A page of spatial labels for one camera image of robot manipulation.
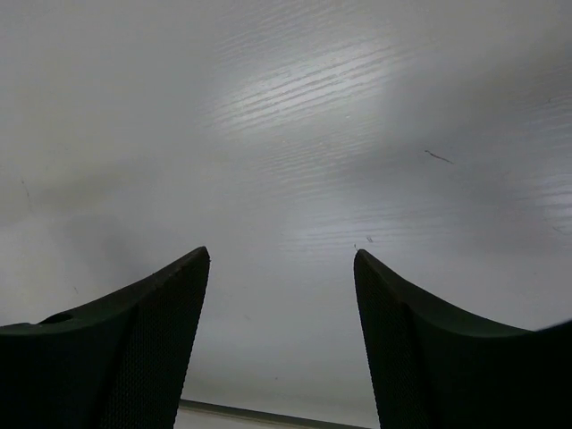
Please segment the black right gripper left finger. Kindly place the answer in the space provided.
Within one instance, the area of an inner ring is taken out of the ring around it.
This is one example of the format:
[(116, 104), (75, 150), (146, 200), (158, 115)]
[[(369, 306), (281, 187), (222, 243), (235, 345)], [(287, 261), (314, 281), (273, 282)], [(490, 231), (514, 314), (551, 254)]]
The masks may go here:
[(173, 427), (209, 267), (200, 247), (100, 299), (3, 326), (2, 427)]

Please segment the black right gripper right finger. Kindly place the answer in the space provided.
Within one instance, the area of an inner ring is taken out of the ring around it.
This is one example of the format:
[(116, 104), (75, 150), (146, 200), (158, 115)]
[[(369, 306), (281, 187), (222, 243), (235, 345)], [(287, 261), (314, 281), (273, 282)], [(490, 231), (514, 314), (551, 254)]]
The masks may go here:
[(365, 250), (353, 270), (381, 427), (570, 427), (570, 323), (528, 331), (494, 322)]

